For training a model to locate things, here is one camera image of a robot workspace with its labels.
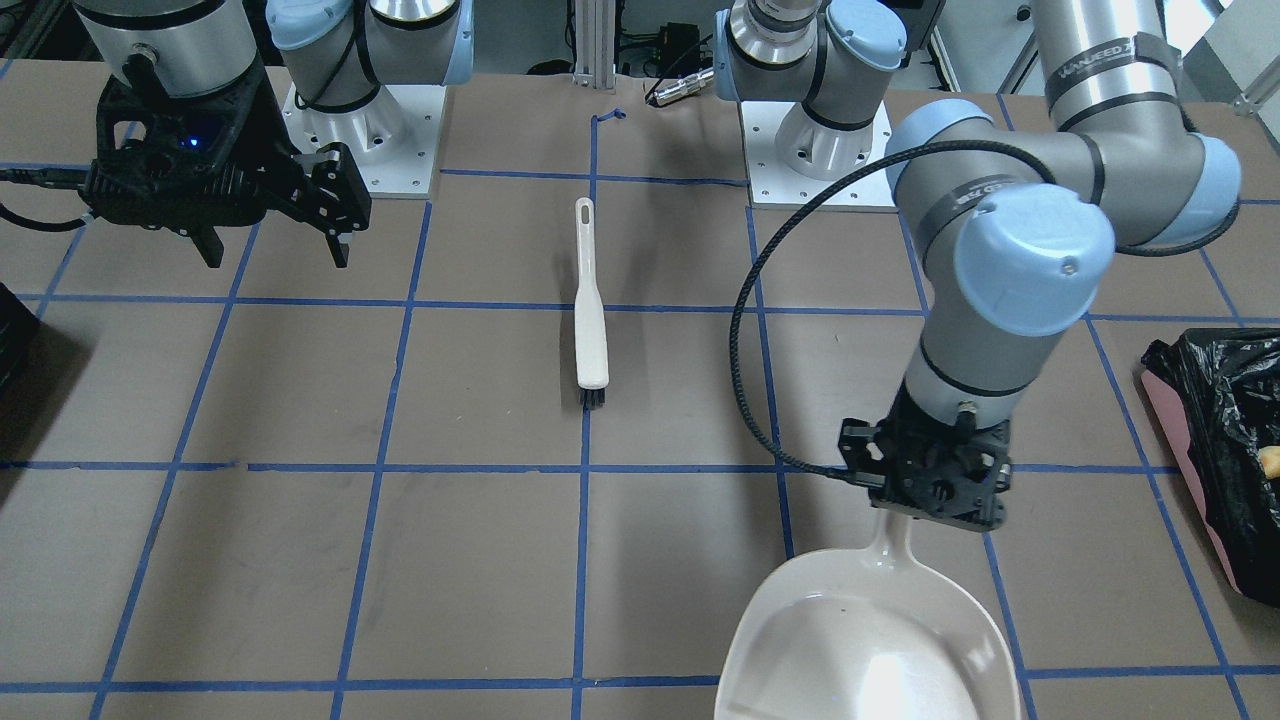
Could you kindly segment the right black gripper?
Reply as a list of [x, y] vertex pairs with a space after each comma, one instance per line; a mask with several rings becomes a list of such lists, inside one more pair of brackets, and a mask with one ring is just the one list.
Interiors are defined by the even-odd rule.
[[338, 268], [348, 266], [355, 234], [370, 227], [372, 200], [349, 146], [294, 155], [262, 72], [159, 105], [111, 78], [96, 136], [82, 186], [90, 208], [122, 225], [180, 229], [211, 269], [225, 252], [216, 227], [252, 225], [291, 200], [323, 232]]

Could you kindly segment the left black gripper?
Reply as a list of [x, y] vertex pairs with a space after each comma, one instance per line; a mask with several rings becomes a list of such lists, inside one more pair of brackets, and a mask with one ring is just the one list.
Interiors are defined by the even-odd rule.
[[1011, 421], [980, 429], [977, 407], [963, 402], [950, 423], [937, 421], [905, 389], [878, 424], [846, 418], [838, 450], [841, 475], [867, 488], [870, 506], [973, 532], [1006, 521], [1001, 493], [1011, 486]]

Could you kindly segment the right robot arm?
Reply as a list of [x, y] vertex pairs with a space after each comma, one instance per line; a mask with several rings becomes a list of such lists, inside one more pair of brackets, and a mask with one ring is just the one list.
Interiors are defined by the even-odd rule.
[[448, 86], [474, 73], [470, 1], [270, 1], [291, 73], [279, 100], [241, 1], [77, 1], [111, 77], [79, 196], [221, 265], [221, 227], [270, 211], [344, 268], [372, 196], [430, 190]]

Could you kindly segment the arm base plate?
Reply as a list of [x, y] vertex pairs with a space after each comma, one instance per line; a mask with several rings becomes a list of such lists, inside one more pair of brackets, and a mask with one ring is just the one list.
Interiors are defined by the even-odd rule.
[[832, 129], [799, 102], [739, 104], [751, 205], [795, 210], [840, 178], [884, 156], [892, 135], [884, 104], [869, 126]]
[[366, 105], [346, 113], [300, 108], [291, 86], [283, 106], [291, 140], [316, 151], [344, 143], [367, 191], [381, 199], [429, 199], [438, 168], [448, 88], [384, 86]]

